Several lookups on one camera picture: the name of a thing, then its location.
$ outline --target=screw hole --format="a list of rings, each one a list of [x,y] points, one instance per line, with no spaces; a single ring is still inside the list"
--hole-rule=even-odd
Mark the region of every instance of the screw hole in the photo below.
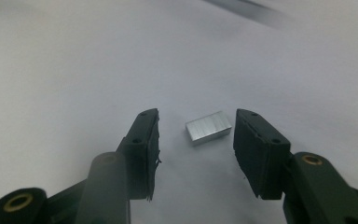
[[[11,198],[4,205],[4,211],[6,212],[15,212],[26,207],[34,199],[30,193],[22,193]]]
[[[354,217],[345,217],[345,223],[347,224],[358,224],[358,219]]]
[[[319,158],[312,155],[305,155],[302,157],[302,160],[311,165],[322,165],[322,161]]]
[[[272,142],[275,144],[280,144],[281,140],[274,138],[272,139]]]

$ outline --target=white table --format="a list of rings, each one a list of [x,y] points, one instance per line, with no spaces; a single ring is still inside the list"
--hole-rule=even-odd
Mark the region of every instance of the white table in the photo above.
[[[201,0],[0,1],[0,197],[82,180],[153,107],[163,163],[133,224],[285,223],[233,133],[190,145],[185,123],[219,110],[261,114],[358,188],[358,1],[258,3],[273,10],[249,20]]]

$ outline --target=metal block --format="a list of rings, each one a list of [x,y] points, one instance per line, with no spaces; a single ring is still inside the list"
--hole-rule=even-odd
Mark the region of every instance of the metal block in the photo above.
[[[222,111],[186,123],[186,129],[195,146],[228,135],[231,128],[227,116]]]

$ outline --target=white surface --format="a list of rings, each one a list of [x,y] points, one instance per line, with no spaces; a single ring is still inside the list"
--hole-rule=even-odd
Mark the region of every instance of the white surface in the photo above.
[[[259,3],[286,23],[200,0],[0,1],[0,197],[75,184],[152,107],[163,163],[133,224],[285,223],[243,179],[233,134],[190,145],[185,123],[218,110],[254,110],[358,188],[358,1]]]

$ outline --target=brass ring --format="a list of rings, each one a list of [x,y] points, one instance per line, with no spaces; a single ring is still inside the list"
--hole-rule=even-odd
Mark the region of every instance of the brass ring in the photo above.
[[[322,165],[323,164],[321,159],[319,159],[315,156],[312,156],[312,155],[305,155],[302,157],[302,160],[308,164],[311,164],[311,165]]]
[[[24,199],[25,201],[23,201],[20,204],[13,204],[18,199]],[[33,199],[34,199],[34,196],[32,196],[32,194],[30,194],[30,193],[22,193],[22,194],[16,195],[13,198],[11,198],[9,201],[7,201],[7,203],[5,203],[4,211],[5,212],[15,212],[15,211],[21,210],[22,208],[24,208],[28,204],[30,204]]]

